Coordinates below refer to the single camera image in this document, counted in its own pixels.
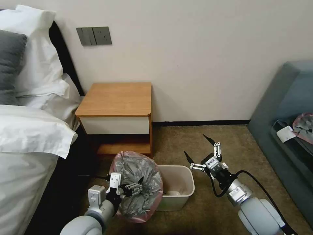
white pillow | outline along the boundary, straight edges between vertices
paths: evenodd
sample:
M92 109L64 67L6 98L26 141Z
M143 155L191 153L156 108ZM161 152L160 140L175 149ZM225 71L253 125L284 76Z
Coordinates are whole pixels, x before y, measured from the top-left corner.
M69 84L69 88L63 96L55 94L47 96L24 96L17 98L17 100L22 106L38 108L50 113L66 122L75 131L79 127L79 121L75 116L75 111L81 103L82 97L67 73L62 75L62 79Z
M0 105L0 152L52 153L65 159L77 136L67 123L43 110Z
M61 79L63 68L49 38L55 12L18 5L0 11L0 29L28 37L25 65L16 79L16 96L64 95L68 84Z

wooden tabletop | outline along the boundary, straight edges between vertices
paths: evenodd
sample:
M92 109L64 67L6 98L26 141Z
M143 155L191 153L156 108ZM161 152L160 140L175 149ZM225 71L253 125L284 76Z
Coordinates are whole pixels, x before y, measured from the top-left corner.
M78 117L146 117L151 83L94 83L75 112Z

light switch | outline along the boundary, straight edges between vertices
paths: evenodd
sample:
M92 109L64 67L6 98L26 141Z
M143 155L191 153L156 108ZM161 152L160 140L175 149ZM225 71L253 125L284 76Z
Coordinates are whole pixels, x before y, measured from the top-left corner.
M78 37L83 46L96 45L96 40L91 27L76 28Z

gray pillow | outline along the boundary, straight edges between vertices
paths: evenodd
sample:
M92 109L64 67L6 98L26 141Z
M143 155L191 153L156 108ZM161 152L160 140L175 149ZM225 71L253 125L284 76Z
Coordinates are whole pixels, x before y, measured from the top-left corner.
M26 42L24 34L0 30L0 104L19 105L14 82L21 71Z

white wall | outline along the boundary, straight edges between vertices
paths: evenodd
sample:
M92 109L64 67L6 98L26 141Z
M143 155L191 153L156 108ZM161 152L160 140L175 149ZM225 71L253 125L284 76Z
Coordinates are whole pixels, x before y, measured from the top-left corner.
M85 91L152 81L154 121L249 119L278 67L313 57L312 0L2 0L57 11ZM109 26L83 47L76 27Z

